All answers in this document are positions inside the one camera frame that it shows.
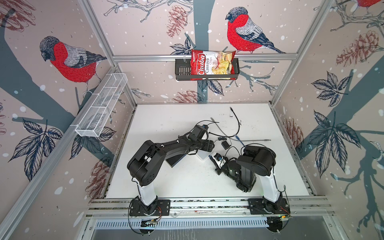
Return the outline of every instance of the chip bag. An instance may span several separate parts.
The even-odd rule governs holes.
[[[191,74],[210,75],[210,74],[235,74],[232,61],[235,51],[230,53],[192,50]],[[209,78],[209,79],[231,79],[235,78]],[[191,80],[202,80],[202,78],[192,78]]]

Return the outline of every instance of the white wire mesh basket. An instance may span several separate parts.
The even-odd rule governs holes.
[[[99,137],[116,102],[122,93],[127,76],[124,73],[112,73],[76,127],[81,137]]]

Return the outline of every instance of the black basket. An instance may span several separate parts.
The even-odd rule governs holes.
[[[192,78],[202,78],[203,80],[229,80],[229,79],[220,79],[220,78],[237,79],[240,73],[239,61],[237,58],[233,59],[232,66],[235,70],[235,74],[191,75],[191,59],[186,58],[185,62],[183,59],[176,59],[176,65],[175,65],[176,80],[188,81],[188,80],[191,80]]]

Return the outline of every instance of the white tabletop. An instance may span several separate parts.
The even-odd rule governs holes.
[[[220,122],[218,123],[220,128],[227,135],[235,134],[238,124],[230,107],[240,120],[240,131],[237,135],[241,140],[271,139],[258,143],[276,153],[275,177],[278,188],[283,190],[285,184],[288,196],[308,195],[268,104],[162,104],[137,107],[107,198],[133,198],[138,195],[137,185],[131,182],[132,177],[127,164],[144,141],[151,140],[156,143],[175,140],[178,135],[191,130],[197,122],[210,120],[211,117]],[[209,131],[222,135],[215,124],[209,125]],[[216,140],[217,137],[211,134],[209,139]],[[242,144],[235,141],[232,143],[240,151]],[[221,141],[215,143],[214,152],[225,154],[226,150],[222,147]],[[231,148],[227,157],[238,157],[237,151]],[[252,191],[244,193],[236,187],[233,180],[223,173],[218,176],[214,170],[215,166],[209,158],[202,161],[197,156],[185,156],[173,168],[164,161],[153,181],[155,192],[158,197],[163,198],[263,195],[258,179]]]

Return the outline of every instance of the gray cable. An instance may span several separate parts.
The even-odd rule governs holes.
[[[221,128],[217,125],[217,122],[216,122],[212,117],[211,117],[211,120],[215,122],[217,128],[224,134],[224,136],[227,136],[227,137],[228,137],[228,135],[226,135],[226,134],[223,132],[223,130],[221,130]],[[237,140],[237,139],[233,139],[233,138],[230,138],[230,137],[229,137],[229,139],[232,139],[232,140],[234,140],[234,141],[240,142],[239,140]],[[257,141],[271,141],[271,140],[270,140],[270,139],[242,140],[242,142],[257,142]]]

